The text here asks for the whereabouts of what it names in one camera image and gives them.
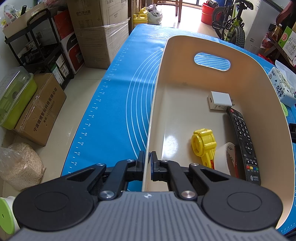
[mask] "red logo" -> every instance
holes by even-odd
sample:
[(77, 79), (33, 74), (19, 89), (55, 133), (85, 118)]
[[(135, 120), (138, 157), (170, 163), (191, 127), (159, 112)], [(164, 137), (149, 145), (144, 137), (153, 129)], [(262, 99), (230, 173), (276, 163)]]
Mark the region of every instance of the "red logo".
[(286, 41), (287, 38), (288, 38), (288, 35), (287, 35), (286, 33), (284, 33), (283, 36), (282, 36), (282, 40), (283, 40), (283, 41)]

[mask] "bin handle hole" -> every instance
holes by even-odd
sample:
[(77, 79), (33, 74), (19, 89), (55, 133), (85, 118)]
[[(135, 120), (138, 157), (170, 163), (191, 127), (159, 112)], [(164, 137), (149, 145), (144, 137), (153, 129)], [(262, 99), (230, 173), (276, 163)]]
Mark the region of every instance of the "bin handle hole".
[(198, 65), (206, 66), (220, 71), (227, 71), (230, 69), (229, 60), (208, 53), (197, 53), (194, 56), (194, 62)]

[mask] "clear plastic lid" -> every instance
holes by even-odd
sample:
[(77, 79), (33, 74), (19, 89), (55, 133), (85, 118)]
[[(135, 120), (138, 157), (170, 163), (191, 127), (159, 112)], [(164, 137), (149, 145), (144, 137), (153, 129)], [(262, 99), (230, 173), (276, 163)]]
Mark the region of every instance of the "clear plastic lid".
[(18, 96), (25, 88), (31, 74), (23, 66), (10, 69), (0, 82), (0, 124), (2, 124), (17, 103)]

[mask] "yellow plastic jug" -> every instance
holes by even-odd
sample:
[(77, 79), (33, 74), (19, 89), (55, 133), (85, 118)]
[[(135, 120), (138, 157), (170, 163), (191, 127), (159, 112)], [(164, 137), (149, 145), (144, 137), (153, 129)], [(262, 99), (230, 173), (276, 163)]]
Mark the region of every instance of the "yellow plastic jug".
[(133, 15), (133, 27), (135, 28), (137, 25), (142, 23), (148, 23), (147, 14), (134, 14)]
[(141, 10), (139, 11), (139, 14), (147, 14), (148, 10), (146, 10), (146, 7), (141, 8)]

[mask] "stool leg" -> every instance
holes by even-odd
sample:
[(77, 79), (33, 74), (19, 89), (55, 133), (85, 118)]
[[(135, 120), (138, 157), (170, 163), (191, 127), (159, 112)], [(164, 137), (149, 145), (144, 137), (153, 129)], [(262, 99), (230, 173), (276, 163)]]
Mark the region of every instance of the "stool leg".
[(176, 0), (176, 16), (178, 16), (178, 4), (179, 4), (179, 1)]
[(179, 0), (179, 17), (178, 17), (178, 22), (181, 21), (182, 2), (183, 2), (183, 0)]

